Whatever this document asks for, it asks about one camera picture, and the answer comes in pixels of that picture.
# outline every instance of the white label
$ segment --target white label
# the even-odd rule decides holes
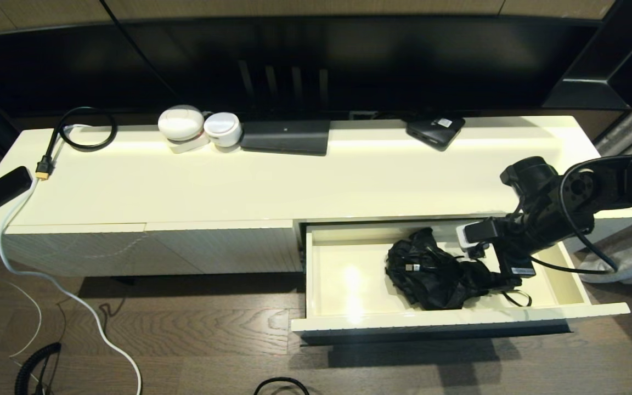
[[[438,123],[439,125],[442,125],[444,127],[450,127],[450,125],[452,125],[452,121],[451,120],[446,120],[445,118],[441,118],[441,119],[437,120],[436,123]]]
[[[511,272],[517,275],[535,275],[535,270],[532,268],[511,268]]]

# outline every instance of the black cable bundle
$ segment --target black cable bundle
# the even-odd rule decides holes
[[[409,303],[420,303],[426,310],[462,308],[471,297],[499,289],[500,273],[492,273],[484,263],[460,262],[436,244],[431,228],[400,240],[389,249],[386,273],[404,292]]]
[[[23,363],[16,376],[16,383],[13,390],[14,395],[28,395],[28,380],[31,373],[33,373],[33,369],[35,369],[42,360],[50,358],[50,356],[55,353],[59,353],[61,347],[62,345],[59,342],[51,343],[51,345],[47,345],[33,353],[33,355]],[[44,371],[43,369],[41,377],[38,378],[38,380],[40,380],[39,385],[42,384]]]

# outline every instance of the wall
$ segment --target wall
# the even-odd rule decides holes
[[[614,0],[107,0],[120,20],[301,15],[507,15],[600,20]],[[0,32],[109,22],[97,0],[0,0]]]

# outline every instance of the drawer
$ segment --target drawer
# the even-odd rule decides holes
[[[409,305],[384,272],[389,248],[416,230],[432,227],[439,247],[462,255],[455,228],[470,222],[474,219],[310,225],[306,228],[306,318],[292,320],[291,330],[302,337],[457,333],[550,326],[630,312],[625,303],[592,304],[579,276],[538,265],[537,275],[524,279],[519,288],[533,298],[531,307],[516,307],[500,294],[471,298],[459,310],[427,312]],[[562,243],[536,257],[574,267]],[[499,271],[493,247],[482,262]],[[511,296],[525,300],[519,294]]]

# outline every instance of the cable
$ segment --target cable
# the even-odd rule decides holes
[[[613,270],[587,270],[587,269],[582,269],[582,268],[558,267],[558,266],[553,265],[551,263],[543,262],[543,261],[539,260],[538,258],[534,258],[534,257],[530,257],[530,258],[531,258],[531,260],[533,262],[537,263],[538,265],[541,265],[542,267],[552,268],[554,270],[559,270],[560,272],[579,273],[579,274],[611,274],[611,273],[615,273]]]
[[[28,357],[26,362],[21,365],[18,375],[16,375],[16,382],[13,390],[14,395],[27,395],[28,377],[33,377],[33,379],[38,382],[38,385],[36,386],[36,393],[39,393],[38,388],[43,387],[43,373],[45,373],[45,365],[48,363],[48,358],[50,358],[53,353],[59,353],[61,347],[62,345],[59,342],[52,343],[52,345],[47,345]],[[35,369],[43,359],[45,359],[46,363],[43,365],[43,369],[41,370],[41,378],[38,379],[35,375],[33,375],[33,369]]]
[[[591,159],[591,160],[587,160],[586,162],[582,162],[582,163],[578,163],[577,165],[574,165],[572,167],[569,168],[569,170],[567,170],[567,172],[565,172],[565,175],[562,176],[562,180],[560,181],[560,187],[558,190],[558,194],[559,194],[559,199],[560,199],[560,207],[562,208],[562,215],[564,215],[565,220],[567,221],[567,223],[569,223],[570,227],[572,227],[572,230],[574,231],[574,234],[577,236],[577,238],[582,241],[582,243],[589,248],[590,251],[592,251],[593,253],[595,253],[597,255],[597,257],[601,258],[604,262],[607,263],[607,265],[609,265],[613,270],[606,270],[605,272],[603,272],[602,270],[583,270],[582,272],[578,272],[578,270],[581,269],[576,269],[575,272],[573,273],[584,273],[584,274],[607,274],[607,273],[615,273],[618,271],[618,267],[616,265],[616,263],[609,257],[607,257],[607,255],[605,253],[603,253],[601,250],[599,250],[599,248],[597,248],[594,244],[592,244],[592,242],[590,242],[585,236],[584,234],[582,234],[582,231],[579,230],[579,228],[577,227],[576,223],[574,223],[574,221],[572,220],[572,217],[570,217],[569,215],[569,210],[567,209],[567,204],[565,204],[565,183],[567,183],[567,180],[569,179],[569,176],[572,175],[572,173],[576,172],[577,170],[579,170],[580,168],[586,167],[587,165],[591,165],[593,163],[600,163],[600,162],[610,162],[612,160],[622,160],[622,159],[628,159],[628,158],[632,158],[632,155],[619,155],[619,156],[610,156],[610,157],[599,157],[596,159]]]
[[[8,223],[11,221],[11,219],[14,217],[15,213],[17,212],[17,210],[19,210],[20,208],[23,208],[26,205],[26,202],[28,202],[28,199],[30,199],[31,195],[33,195],[33,191],[36,190],[36,186],[38,185],[38,178],[35,178],[33,180],[33,183],[31,184],[31,187],[28,189],[28,191],[26,191],[21,198],[16,202],[15,205],[13,205],[13,207],[11,207],[11,210],[8,211],[7,215],[5,215],[5,217],[2,220],[2,225],[0,225],[0,257],[2,258],[2,262],[4,263],[5,267],[7,268],[7,270],[9,270],[11,273],[17,274],[17,275],[30,275],[33,277],[38,277],[38,278],[43,278],[45,280],[50,281],[51,283],[53,283],[53,285],[55,285],[55,287],[58,288],[58,290],[60,290],[60,292],[62,292],[65,295],[68,295],[69,297],[73,298],[74,300],[76,300],[78,303],[80,303],[81,305],[83,305],[84,307],[86,307],[94,316],[94,319],[96,320],[97,323],[97,328],[99,330],[99,335],[101,335],[102,340],[107,343],[107,345],[109,347],[111,347],[113,350],[115,350],[116,352],[120,353],[120,355],[123,355],[123,357],[125,357],[128,362],[131,363],[131,365],[133,366],[133,370],[136,372],[136,377],[138,378],[138,390],[136,392],[136,395],[140,395],[140,390],[142,388],[142,379],[140,377],[140,370],[138,369],[138,365],[136,364],[135,360],[133,360],[133,358],[131,358],[130,355],[128,355],[128,353],[126,353],[124,350],[116,347],[116,345],[114,345],[112,342],[110,342],[110,340],[108,340],[108,338],[106,337],[106,334],[104,333],[104,330],[102,328],[101,325],[101,320],[99,319],[99,315],[98,313],[94,310],[94,308],[92,308],[87,302],[85,302],[84,300],[82,300],[80,297],[78,297],[77,295],[73,294],[72,292],[65,290],[65,288],[63,288],[62,285],[60,285],[60,283],[55,280],[55,277],[45,274],[45,273],[39,273],[39,272],[18,272],[18,270],[16,270],[15,268],[11,267],[11,263],[9,262],[7,255],[4,253],[4,248],[3,248],[3,235],[5,233],[5,231],[7,231],[7,227],[8,227]]]
[[[43,323],[43,313],[41,312],[41,307],[40,305],[38,305],[36,300],[33,297],[31,297],[31,295],[28,295],[26,291],[22,290],[21,287],[19,287],[18,285],[15,285],[14,283],[11,283],[10,281],[4,280],[3,278],[0,278],[0,281],[2,281],[3,283],[7,283],[8,285],[11,285],[12,287],[16,288],[25,297],[27,297],[28,300],[30,300],[33,303],[33,305],[36,307],[36,310],[38,310],[38,326],[36,327],[36,332],[33,333],[33,337],[31,337],[31,339],[28,340],[28,343],[26,343],[26,345],[23,348],[21,348],[21,350],[8,356],[11,362],[15,363],[15,365],[17,365],[18,367],[22,367],[22,364],[18,362],[17,360],[15,360],[14,357],[17,357],[18,355],[20,355],[20,353],[24,352],[31,345],[31,343],[33,343],[33,341],[38,337],[38,333],[40,332],[41,325]],[[38,378],[33,374],[31,374],[31,378],[33,380],[38,381]]]
[[[70,137],[68,137],[67,133],[65,133],[65,121],[67,121],[67,118],[72,117],[72,115],[90,113],[101,113],[105,115],[105,117],[107,117],[111,125],[111,132],[109,133],[109,136],[106,138],[106,140],[103,140],[103,142],[98,144],[84,145],[73,142],[72,140],[70,140]],[[43,155],[40,162],[38,162],[38,164],[36,165],[36,177],[40,178],[41,180],[47,180],[48,177],[50,177],[50,173],[53,172],[53,148],[55,148],[55,142],[57,142],[58,136],[60,136],[64,142],[72,145],[72,147],[76,150],[89,153],[92,151],[100,150],[103,147],[111,144],[111,142],[113,142],[113,140],[116,138],[116,134],[118,133],[118,131],[119,126],[118,123],[116,123],[116,119],[113,117],[113,115],[100,108],[82,106],[75,107],[72,110],[67,111],[63,115],[63,117],[60,118],[60,121],[58,121],[58,125],[53,129],[53,133],[50,135],[50,142],[48,143],[46,153],[45,155]]]
[[[525,295],[525,297],[528,298],[528,303],[526,303],[526,305],[524,306],[521,303],[516,302],[516,300],[514,300],[514,298],[509,296],[509,293],[511,293],[511,292],[516,293],[516,294]],[[533,304],[533,298],[531,298],[531,295],[523,292],[522,290],[502,291],[501,294],[504,295],[506,300],[508,300],[509,302],[517,305],[518,307],[531,307],[531,305]]]
[[[145,53],[143,53],[143,51],[140,50],[140,48],[138,47],[136,42],[133,40],[133,38],[131,38],[131,35],[129,35],[128,32],[126,32],[126,28],[123,27],[123,25],[121,25],[121,23],[119,22],[118,19],[116,19],[116,16],[112,12],[111,8],[109,8],[107,3],[104,0],[99,0],[99,2],[101,3],[102,7],[104,7],[104,10],[106,10],[106,13],[109,15],[109,18],[111,18],[111,20],[114,22],[114,25],[116,25],[116,28],[118,28],[118,30],[121,32],[121,34],[126,38],[127,42],[131,45],[131,47],[133,47],[133,50],[136,51],[136,53],[143,60],[145,65],[148,66],[148,69],[150,69],[150,71],[153,72],[153,74],[155,74],[155,77],[158,80],[160,80],[160,82],[163,85],[165,85],[165,88],[167,88],[167,90],[170,93],[172,93],[174,95],[174,97],[177,98],[177,100],[180,101],[180,103],[183,103],[184,100],[182,100],[182,97],[180,97],[180,95],[177,92],[175,92],[175,90],[172,87],[170,87],[170,84],[165,81],[165,78],[163,78],[162,75],[160,75],[160,72],[150,62],[148,57],[145,56]]]
[[[296,385],[296,387],[299,387],[299,390],[301,390],[304,395],[309,395],[309,390],[306,389],[306,386],[301,384],[299,380],[293,379],[291,377],[273,377],[271,379],[267,379],[261,382],[258,387],[255,388],[255,392],[253,393],[253,395],[258,395],[258,393],[260,393],[260,390],[265,387],[265,385],[268,385],[271,382],[290,382],[291,384]]]

